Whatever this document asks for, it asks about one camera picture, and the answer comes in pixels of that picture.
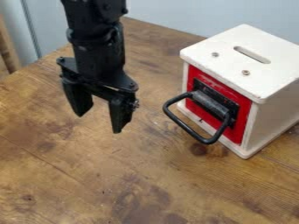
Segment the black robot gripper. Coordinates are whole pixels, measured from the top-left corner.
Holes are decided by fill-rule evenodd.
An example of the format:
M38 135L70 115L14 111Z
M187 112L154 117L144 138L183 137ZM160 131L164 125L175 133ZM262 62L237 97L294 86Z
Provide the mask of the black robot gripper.
M139 108L139 86L127 75L123 25L71 22L67 38L75 57L58 59L62 86L74 113L83 117L94 106L92 96L108 102L115 134L132 120Z

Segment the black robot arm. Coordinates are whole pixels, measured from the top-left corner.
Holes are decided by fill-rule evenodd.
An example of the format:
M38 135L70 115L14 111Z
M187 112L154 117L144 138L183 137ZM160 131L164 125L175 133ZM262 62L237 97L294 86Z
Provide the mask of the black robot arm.
M56 60L60 81L74 113L83 116L96 96L108 103L118 134L138 108L139 86L124 71L126 42L120 18L127 0L60 0L68 21L67 38L74 56Z

